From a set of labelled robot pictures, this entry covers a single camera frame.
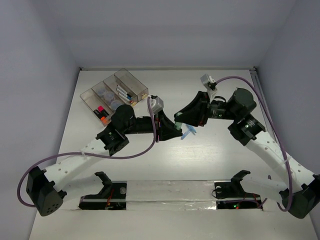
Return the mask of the clear jar of paperclips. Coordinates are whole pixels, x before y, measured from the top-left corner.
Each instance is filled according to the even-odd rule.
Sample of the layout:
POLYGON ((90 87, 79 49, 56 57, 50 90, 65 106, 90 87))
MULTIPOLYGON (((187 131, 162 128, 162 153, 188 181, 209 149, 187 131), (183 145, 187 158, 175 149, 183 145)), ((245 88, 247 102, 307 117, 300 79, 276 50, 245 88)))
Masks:
POLYGON ((121 101, 119 101, 119 100, 114 100, 114 101, 112 101, 112 102, 110 103, 110 108, 111 108, 113 111, 116 111, 117 108, 118 108, 119 106, 121 106, 121 105, 123 105, 123 103, 122 103, 121 101))

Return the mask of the orange highlighter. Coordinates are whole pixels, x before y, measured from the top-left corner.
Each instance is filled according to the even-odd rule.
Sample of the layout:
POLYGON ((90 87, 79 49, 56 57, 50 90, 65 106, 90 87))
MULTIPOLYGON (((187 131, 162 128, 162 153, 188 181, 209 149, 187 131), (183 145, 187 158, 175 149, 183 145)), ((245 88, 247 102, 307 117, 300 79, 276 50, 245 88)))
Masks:
POLYGON ((109 123, 108 117, 104 117, 97 109, 95 109, 93 113, 98 117, 98 119, 102 122, 104 126, 106 126, 109 123))

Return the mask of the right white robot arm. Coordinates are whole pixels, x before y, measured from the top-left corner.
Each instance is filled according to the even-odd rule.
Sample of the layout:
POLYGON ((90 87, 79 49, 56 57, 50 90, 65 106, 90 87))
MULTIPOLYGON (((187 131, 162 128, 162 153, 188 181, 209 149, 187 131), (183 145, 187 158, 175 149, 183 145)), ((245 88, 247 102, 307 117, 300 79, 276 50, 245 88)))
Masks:
POLYGON ((266 128, 252 116, 257 106, 250 91, 237 88, 229 100, 199 91, 196 97, 174 115, 174 120, 193 127, 203 127, 208 119, 231 120, 228 130, 232 137, 260 157, 281 179, 254 177, 248 170, 236 173, 224 182, 220 198, 257 194, 281 203, 288 212, 303 219, 320 202, 320 176, 303 167, 281 147, 266 128))

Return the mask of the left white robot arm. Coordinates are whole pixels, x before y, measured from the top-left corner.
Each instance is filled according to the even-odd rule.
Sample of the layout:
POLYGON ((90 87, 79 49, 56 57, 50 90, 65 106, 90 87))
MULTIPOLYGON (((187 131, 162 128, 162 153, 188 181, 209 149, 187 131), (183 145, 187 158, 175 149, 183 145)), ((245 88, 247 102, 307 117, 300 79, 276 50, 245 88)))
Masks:
POLYGON ((54 213, 69 195, 67 185, 102 159, 115 160, 115 154, 129 144, 127 134, 153 135, 152 144, 182 136, 163 110, 150 116, 136 117, 132 106, 121 105, 107 127, 80 152, 65 153, 61 162, 40 169, 32 166, 27 172, 26 193, 42 217, 54 213))

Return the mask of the red-capped white marker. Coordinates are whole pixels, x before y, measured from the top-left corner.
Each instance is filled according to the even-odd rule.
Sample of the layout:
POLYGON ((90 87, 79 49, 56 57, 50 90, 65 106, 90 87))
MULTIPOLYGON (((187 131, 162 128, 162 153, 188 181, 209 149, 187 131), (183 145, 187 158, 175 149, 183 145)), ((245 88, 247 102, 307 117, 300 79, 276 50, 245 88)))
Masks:
POLYGON ((133 103, 133 101, 132 101, 132 99, 131 100, 127 100, 127 99, 124 99, 124 98, 122 98, 121 96, 119 96, 122 100, 124 100, 124 102, 129 102, 130 104, 131 103, 133 103))

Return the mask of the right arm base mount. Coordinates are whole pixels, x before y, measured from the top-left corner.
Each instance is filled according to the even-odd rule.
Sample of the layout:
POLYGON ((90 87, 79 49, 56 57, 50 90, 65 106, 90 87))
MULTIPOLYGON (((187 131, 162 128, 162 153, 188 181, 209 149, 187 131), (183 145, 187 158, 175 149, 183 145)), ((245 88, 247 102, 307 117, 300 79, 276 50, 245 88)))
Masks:
POLYGON ((216 199, 218 210, 242 210, 263 209, 262 200, 258 194, 245 192, 241 181, 251 172, 241 170, 229 181, 218 181, 214 183, 211 195, 216 199))

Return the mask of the pink highlighter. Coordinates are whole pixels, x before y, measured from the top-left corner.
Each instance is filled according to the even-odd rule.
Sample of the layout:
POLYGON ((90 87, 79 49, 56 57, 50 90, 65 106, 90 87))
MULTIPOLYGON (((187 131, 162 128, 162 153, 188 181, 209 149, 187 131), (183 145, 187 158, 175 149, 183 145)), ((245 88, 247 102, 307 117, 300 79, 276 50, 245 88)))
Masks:
POLYGON ((104 116, 104 117, 108 117, 109 113, 100 105, 97 110, 104 116))

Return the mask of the black-capped white marker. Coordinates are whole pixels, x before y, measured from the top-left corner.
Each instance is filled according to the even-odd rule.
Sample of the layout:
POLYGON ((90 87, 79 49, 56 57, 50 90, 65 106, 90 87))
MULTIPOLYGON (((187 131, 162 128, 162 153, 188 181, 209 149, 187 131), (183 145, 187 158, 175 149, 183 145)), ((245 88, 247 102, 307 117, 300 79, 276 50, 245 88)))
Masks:
POLYGON ((126 100, 131 100, 131 98, 125 94, 123 91, 121 91, 119 88, 116 88, 116 91, 118 93, 119 96, 121 96, 123 99, 126 99, 126 100))

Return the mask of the blue-capped white marker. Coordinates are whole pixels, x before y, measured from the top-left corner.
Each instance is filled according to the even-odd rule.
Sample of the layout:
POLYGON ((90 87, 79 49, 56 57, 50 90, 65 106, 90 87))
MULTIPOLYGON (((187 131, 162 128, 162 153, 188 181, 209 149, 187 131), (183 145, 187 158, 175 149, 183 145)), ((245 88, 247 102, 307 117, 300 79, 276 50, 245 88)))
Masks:
POLYGON ((127 91, 125 91, 120 85, 117 85, 117 89, 125 95, 127 95, 128 98, 132 98, 132 96, 127 91))

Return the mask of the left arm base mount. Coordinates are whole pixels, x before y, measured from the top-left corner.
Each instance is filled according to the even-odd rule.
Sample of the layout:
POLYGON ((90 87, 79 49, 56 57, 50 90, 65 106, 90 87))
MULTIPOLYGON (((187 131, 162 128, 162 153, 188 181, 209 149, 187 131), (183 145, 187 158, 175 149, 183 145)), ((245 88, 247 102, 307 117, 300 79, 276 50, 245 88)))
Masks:
POLYGON ((94 174, 103 185, 97 194, 84 195, 78 207, 81 210, 126 210, 127 182, 112 181, 103 171, 94 174))

